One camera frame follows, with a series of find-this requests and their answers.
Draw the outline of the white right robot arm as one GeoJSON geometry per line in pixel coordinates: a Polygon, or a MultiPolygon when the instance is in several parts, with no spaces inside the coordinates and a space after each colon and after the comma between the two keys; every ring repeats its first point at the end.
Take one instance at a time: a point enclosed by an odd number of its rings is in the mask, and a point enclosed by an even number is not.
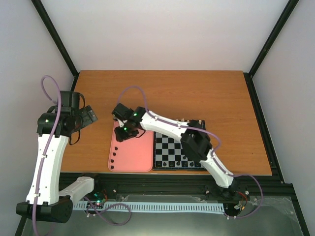
{"type": "Polygon", "coordinates": [[[121,103],[114,108],[112,115],[119,123],[114,130],[118,142],[136,137],[139,129],[170,137],[181,143],[186,157],[201,163],[214,178],[218,187],[226,192],[237,191],[238,183],[234,174],[218,158],[210,141],[210,133],[202,128],[199,121],[176,121],[162,117],[144,107],[132,110],[121,103]]]}

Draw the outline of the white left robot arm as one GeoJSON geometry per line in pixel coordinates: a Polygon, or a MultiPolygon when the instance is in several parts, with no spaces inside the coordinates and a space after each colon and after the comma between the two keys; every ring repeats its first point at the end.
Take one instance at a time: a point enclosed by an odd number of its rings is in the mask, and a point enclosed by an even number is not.
{"type": "Polygon", "coordinates": [[[87,194],[97,198],[102,185],[93,177],[83,176],[63,190],[59,189],[61,164],[71,134],[97,121],[91,106],[81,109],[57,107],[43,113],[37,121],[38,156],[33,181],[26,201],[18,203],[16,213],[36,221],[66,223],[73,206],[87,194]]]}

